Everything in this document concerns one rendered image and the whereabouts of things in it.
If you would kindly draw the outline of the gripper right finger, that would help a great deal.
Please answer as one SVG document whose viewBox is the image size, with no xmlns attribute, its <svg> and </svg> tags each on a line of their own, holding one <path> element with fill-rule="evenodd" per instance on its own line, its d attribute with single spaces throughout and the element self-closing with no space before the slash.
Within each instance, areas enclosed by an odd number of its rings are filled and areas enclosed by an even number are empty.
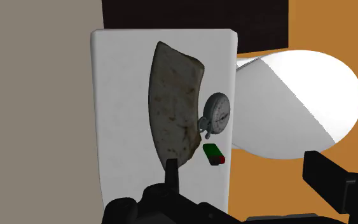
<svg viewBox="0 0 358 224">
<path fill-rule="evenodd" d="M 303 180 L 337 213 L 358 224 L 358 173 L 348 172 L 318 151 L 306 151 Z"/>
</svg>

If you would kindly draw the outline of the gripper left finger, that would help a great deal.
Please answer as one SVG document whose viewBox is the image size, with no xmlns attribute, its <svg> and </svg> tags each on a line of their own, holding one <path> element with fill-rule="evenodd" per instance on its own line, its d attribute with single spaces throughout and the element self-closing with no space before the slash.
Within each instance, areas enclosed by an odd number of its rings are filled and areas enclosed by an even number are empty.
<svg viewBox="0 0 358 224">
<path fill-rule="evenodd" d="M 101 224 L 210 224 L 210 214 L 179 193 L 177 159 L 170 158 L 164 182 L 146 187 L 139 202 L 130 197 L 109 202 Z"/>
</svg>

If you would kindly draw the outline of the green lighter with red end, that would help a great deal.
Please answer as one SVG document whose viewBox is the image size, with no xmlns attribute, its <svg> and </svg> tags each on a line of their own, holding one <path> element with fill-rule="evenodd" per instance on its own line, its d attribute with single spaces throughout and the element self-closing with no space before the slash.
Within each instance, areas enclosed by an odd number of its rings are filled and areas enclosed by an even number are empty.
<svg viewBox="0 0 358 224">
<path fill-rule="evenodd" d="M 221 165 L 225 163 L 225 157 L 214 143 L 206 143 L 202 146 L 210 165 Z"/>
</svg>

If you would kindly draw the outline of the mottled grey-brown stone slab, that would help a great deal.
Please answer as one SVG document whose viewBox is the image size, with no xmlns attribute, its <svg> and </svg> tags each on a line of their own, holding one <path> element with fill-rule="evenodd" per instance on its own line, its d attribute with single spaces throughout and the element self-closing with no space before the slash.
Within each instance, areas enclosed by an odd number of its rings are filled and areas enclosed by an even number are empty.
<svg viewBox="0 0 358 224">
<path fill-rule="evenodd" d="M 198 59 L 162 41 L 157 43 L 149 76 L 148 113 L 163 167 L 170 158 L 182 166 L 200 145 L 198 97 L 204 71 Z"/>
</svg>

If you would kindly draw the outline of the silver stopwatch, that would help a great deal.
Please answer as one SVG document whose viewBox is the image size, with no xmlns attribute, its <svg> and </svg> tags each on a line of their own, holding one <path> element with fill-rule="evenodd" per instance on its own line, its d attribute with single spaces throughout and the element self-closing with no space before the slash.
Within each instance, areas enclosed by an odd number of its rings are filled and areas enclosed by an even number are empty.
<svg viewBox="0 0 358 224">
<path fill-rule="evenodd" d="M 200 133 L 206 131 L 205 138 L 222 133 L 230 119 L 230 100 L 221 92 L 212 94 L 205 103 L 203 116 L 198 120 Z"/>
</svg>

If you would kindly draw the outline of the white toilet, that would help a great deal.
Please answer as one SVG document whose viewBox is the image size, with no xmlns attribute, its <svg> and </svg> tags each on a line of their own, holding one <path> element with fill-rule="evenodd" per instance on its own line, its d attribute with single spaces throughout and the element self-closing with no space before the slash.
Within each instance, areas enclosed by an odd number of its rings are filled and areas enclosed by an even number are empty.
<svg viewBox="0 0 358 224">
<path fill-rule="evenodd" d="M 237 58 L 230 29 L 97 30 L 91 35 L 93 94 L 102 200 L 139 200 L 163 181 L 148 113 L 149 76 L 156 45 L 198 59 L 205 67 L 198 119 L 216 92 L 230 100 L 230 119 L 205 138 L 179 168 L 180 192 L 194 202 L 228 208 L 231 151 L 288 161 L 324 151 L 358 120 L 358 79 L 342 61 L 311 50 Z M 210 165 L 202 146 L 214 143 L 225 163 Z"/>
</svg>

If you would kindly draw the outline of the dark robot stand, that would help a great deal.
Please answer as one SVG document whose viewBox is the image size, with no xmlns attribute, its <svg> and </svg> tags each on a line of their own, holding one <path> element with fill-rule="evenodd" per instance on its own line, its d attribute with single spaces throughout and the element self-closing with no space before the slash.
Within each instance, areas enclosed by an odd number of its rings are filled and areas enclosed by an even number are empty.
<svg viewBox="0 0 358 224">
<path fill-rule="evenodd" d="M 288 48 L 289 0 L 101 0 L 106 29 L 231 29 L 238 53 Z"/>
</svg>

